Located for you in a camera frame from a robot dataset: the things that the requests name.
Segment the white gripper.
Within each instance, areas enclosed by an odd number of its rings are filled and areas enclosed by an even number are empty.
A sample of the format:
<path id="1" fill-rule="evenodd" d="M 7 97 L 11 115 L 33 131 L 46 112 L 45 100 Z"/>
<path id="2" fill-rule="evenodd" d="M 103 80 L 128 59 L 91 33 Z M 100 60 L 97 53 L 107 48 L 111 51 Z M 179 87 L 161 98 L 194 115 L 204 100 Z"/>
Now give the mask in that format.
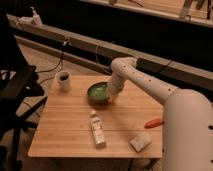
<path id="1" fill-rule="evenodd" d="M 123 90 L 125 79 L 118 74 L 113 73 L 108 81 L 108 95 L 109 102 L 113 102 L 117 99 L 118 94 Z"/>

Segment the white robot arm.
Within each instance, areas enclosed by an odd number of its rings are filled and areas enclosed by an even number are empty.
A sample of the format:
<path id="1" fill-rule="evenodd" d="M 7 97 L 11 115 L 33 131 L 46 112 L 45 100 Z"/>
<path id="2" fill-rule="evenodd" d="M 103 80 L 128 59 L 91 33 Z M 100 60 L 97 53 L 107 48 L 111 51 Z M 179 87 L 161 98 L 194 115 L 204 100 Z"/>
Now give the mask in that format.
<path id="1" fill-rule="evenodd" d="M 110 100 L 126 80 L 163 106 L 162 171 L 213 171 L 213 106 L 206 96 L 181 89 L 136 69 L 134 57 L 115 58 L 108 82 Z"/>

